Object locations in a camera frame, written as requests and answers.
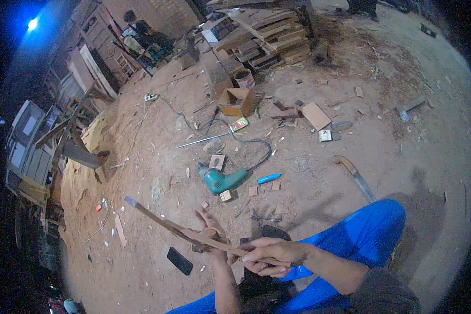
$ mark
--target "metal pipe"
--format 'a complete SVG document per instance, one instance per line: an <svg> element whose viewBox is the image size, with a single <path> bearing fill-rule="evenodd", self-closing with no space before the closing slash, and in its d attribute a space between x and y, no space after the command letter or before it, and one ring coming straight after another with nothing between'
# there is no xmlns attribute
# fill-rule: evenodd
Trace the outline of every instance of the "metal pipe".
<svg viewBox="0 0 471 314"><path fill-rule="evenodd" d="M222 137L222 136L225 136L225 135L229 135L229 134L230 134L230 132L227 132L227 133L223 133L223 134L220 134L220 135L208 137L207 139L198 140L198 141L195 141L195 142L192 142L192 143L188 143L188 144L185 144L185 145L182 145L182 146L178 146L177 149L178 149L178 148L185 147L185 146L189 146L189 145L192 145L192 144L204 142L204 141L207 141L207 140L215 139L215 138L217 138L217 137Z"/></svg>

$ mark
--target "blue marker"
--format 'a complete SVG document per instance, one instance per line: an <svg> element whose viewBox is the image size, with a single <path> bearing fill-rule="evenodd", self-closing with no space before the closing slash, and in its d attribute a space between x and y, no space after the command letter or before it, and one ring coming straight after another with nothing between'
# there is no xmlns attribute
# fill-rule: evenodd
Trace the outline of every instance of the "blue marker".
<svg viewBox="0 0 471 314"><path fill-rule="evenodd" d="M277 173L271 174L267 177L258 179L258 184L264 184L264 183L267 183L267 182L270 182L270 181L274 181L275 179L279 178L280 176L281 175L277 174Z"/></svg>

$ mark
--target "green power drill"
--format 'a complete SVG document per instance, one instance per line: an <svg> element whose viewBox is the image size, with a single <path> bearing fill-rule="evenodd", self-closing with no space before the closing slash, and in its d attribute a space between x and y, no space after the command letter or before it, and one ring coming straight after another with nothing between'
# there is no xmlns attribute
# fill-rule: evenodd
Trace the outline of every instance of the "green power drill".
<svg viewBox="0 0 471 314"><path fill-rule="evenodd" d="M218 195L226 190L234 188L242 183L248 175L248 172L243 167L227 177L223 177L223 174L220 171L214 168L208 168L200 162L197 163L197 169L199 169L201 178L204 180L204 183L206 183L207 188L213 193L213 195Z"/></svg>

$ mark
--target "person's left hand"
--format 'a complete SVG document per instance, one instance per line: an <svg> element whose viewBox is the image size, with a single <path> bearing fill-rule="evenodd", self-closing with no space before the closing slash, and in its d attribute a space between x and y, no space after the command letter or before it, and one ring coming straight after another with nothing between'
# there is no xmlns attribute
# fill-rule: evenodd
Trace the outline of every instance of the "person's left hand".
<svg viewBox="0 0 471 314"><path fill-rule="evenodd" d="M195 210L195 217L197 217L201 222L202 229L209 228L215 230L218 233L218 239L216 240L224 244L227 243L227 235L225 231L220 225L220 222L218 222L218 220L210 212L204 209L201 210L201 212ZM227 253L225 251L213 248L211 251L211 259L226 263Z"/></svg>

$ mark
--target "bright light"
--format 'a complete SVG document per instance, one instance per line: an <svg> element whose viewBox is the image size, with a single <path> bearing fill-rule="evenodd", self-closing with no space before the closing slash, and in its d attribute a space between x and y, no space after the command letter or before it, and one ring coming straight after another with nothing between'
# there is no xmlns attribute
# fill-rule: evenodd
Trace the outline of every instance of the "bright light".
<svg viewBox="0 0 471 314"><path fill-rule="evenodd" d="M28 23L28 30L32 31L37 27L37 19L33 19Z"/></svg>

